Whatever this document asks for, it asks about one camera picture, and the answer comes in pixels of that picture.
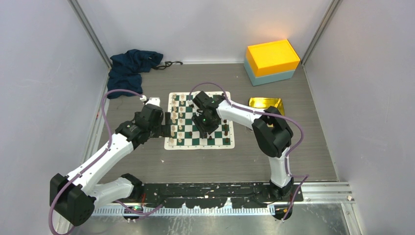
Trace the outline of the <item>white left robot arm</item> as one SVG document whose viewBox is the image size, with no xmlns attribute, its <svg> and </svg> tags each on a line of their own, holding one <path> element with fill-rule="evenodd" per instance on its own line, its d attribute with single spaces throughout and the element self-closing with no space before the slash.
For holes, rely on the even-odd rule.
<svg viewBox="0 0 415 235">
<path fill-rule="evenodd" d="M 49 203 L 74 226 L 84 224 L 93 211 L 119 199 L 137 202 L 142 198 L 142 181 L 125 173 L 116 180 L 99 184 L 102 177 L 122 158 L 150 138 L 168 135 L 164 112 L 158 97 L 149 98 L 133 121 L 118 126 L 109 141 L 86 162 L 63 176 L 57 173 L 50 180 Z"/>
</svg>

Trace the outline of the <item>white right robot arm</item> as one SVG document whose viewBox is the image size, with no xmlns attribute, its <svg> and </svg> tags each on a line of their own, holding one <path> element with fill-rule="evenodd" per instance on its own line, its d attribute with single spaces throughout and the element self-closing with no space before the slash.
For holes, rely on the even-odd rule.
<svg viewBox="0 0 415 235">
<path fill-rule="evenodd" d="M 278 201 L 290 196 L 294 179 L 287 172 L 284 157 L 290 150 L 293 131 L 276 107 L 252 108 L 231 101 L 225 94 L 213 98 L 203 91 L 187 102 L 196 109 L 192 122 L 202 138 L 216 131 L 225 120 L 252 130 L 259 149 L 269 158 L 272 196 Z"/>
</svg>

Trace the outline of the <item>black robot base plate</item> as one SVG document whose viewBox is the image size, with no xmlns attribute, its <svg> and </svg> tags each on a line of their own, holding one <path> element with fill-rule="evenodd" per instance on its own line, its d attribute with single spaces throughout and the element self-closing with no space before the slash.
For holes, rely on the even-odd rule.
<svg viewBox="0 0 415 235">
<path fill-rule="evenodd" d="M 267 182 L 148 183 L 122 202 L 152 216 L 271 215 L 288 219 L 292 200 L 304 201 L 297 185 L 278 196 Z"/>
</svg>

